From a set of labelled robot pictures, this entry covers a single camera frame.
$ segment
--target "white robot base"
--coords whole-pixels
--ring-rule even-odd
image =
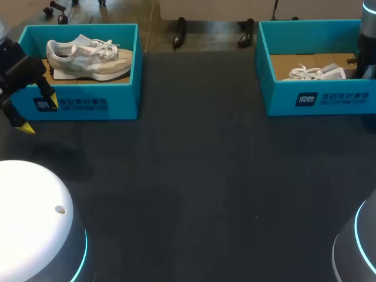
[[[93,282],[88,235],[63,182],[29,162],[0,162],[0,282]]]
[[[376,282],[376,192],[335,238],[332,265],[338,282]]]

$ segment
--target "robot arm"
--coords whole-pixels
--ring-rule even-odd
[[[36,84],[51,108],[57,109],[58,101],[53,87],[43,77],[46,67],[38,58],[25,54],[17,42],[7,38],[9,29],[0,17],[0,109],[11,125],[26,133],[35,133],[29,123],[12,105],[11,95]]]
[[[369,78],[375,78],[376,65],[376,0],[364,0],[361,33],[358,41],[357,78],[363,78],[371,69]]]

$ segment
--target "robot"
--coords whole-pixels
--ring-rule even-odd
[[[376,0],[364,0],[356,78],[375,78]],[[376,281],[376,191],[335,238],[332,265],[338,282]]]
[[[356,78],[375,78],[376,65],[376,1],[364,0],[361,33],[358,40]]]
[[[0,282],[94,282],[92,243],[59,177],[6,160],[0,178]]]
[[[6,36],[9,28],[0,17],[0,109],[11,125],[26,133],[35,133],[28,121],[13,106],[11,96],[18,90],[36,84],[50,108],[59,107],[53,87],[43,77],[46,67],[38,58],[28,56],[17,42]]]

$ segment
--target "shoe box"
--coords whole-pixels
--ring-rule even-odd
[[[128,77],[111,82],[94,80],[54,80],[46,60],[48,40],[70,42],[80,34],[104,41],[112,40],[119,48],[133,52]],[[26,54],[42,59],[45,77],[55,88],[59,108],[44,108],[36,85],[12,95],[12,102],[27,120],[132,120],[137,119],[142,79],[142,47],[137,24],[108,25],[37,25],[27,26],[19,39]]]
[[[359,20],[272,21],[258,26],[255,64],[267,115],[376,113],[376,80],[290,80],[299,64],[336,63],[346,73],[356,65]]]

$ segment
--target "small hole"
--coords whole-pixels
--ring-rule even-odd
[[[61,213],[61,214],[65,214],[66,213],[66,210],[64,209],[63,206],[56,206],[55,210],[56,210],[57,213]]]

